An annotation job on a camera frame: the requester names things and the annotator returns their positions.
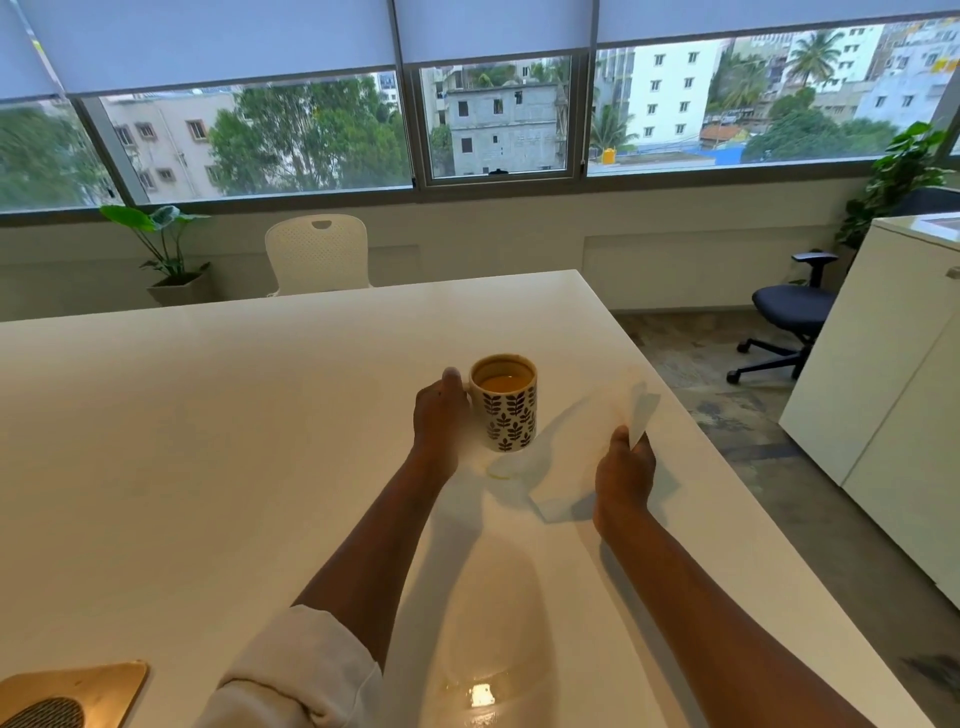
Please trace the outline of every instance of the forearm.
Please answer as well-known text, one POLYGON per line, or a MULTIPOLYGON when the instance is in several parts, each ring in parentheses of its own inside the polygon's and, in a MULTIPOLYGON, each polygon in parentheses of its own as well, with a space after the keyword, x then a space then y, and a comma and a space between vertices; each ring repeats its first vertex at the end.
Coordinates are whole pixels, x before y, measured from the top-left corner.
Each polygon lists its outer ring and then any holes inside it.
POLYGON ((653 616, 713 728, 871 723, 784 648, 645 511, 605 538, 653 616))
POLYGON ((412 452, 294 602, 333 615, 381 668, 407 571, 444 482, 412 452))

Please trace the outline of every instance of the chair backrest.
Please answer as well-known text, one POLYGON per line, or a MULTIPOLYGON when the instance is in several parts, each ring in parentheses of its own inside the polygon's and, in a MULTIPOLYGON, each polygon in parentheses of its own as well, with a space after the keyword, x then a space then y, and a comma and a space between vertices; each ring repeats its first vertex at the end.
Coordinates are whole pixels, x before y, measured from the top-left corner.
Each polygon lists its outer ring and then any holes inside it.
POLYGON ((304 215, 267 231, 278 296, 368 288, 367 228, 351 215, 304 215))
POLYGON ((946 187, 917 187, 907 192, 887 217, 932 215, 937 212, 960 212, 960 190, 946 187))

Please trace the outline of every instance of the hand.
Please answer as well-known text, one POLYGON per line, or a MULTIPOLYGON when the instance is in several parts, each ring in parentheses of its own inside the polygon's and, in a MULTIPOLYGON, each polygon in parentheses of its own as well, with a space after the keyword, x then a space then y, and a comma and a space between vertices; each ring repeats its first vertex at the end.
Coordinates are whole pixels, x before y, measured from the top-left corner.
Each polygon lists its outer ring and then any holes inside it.
POLYGON ((437 468, 444 482, 457 469, 457 437, 467 413, 467 393, 460 372, 453 367, 447 367, 439 381, 417 392, 411 454, 437 468))
POLYGON ((624 512, 647 512, 647 498, 654 487, 657 456, 644 432, 630 448, 630 430, 621 425, 613 431, 610 449, 597 465, 597 500, 593 524, 605 539, 613 520, 624 512))

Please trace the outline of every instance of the white sleeve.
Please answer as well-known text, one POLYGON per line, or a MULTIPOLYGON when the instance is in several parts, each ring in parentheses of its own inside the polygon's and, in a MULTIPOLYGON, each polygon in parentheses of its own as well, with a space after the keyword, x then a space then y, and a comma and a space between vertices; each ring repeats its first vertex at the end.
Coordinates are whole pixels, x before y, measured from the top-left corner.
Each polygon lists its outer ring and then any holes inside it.
POLYGON ((240 653, 194 728, 369 728, 382 681, 344 625, 298 605, 240 653))

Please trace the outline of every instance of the glass pane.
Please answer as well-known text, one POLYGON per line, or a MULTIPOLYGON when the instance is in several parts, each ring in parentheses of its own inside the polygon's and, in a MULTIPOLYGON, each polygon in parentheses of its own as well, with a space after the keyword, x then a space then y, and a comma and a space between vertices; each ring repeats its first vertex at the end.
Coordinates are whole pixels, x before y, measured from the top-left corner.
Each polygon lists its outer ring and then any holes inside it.
POLYGON ((0 106, 0 212, 119 202, 73 107, 0 106))
POLYGON ((151 202, 411 186, 393 71, 103 102, 151 202))
POLYGON ((570 56, 420 70, 433 176, 566 169, 570 56))
POLYGON ((588 173, 878 157, 932 118, 958 33, 954 17, 598 51, 588 173))

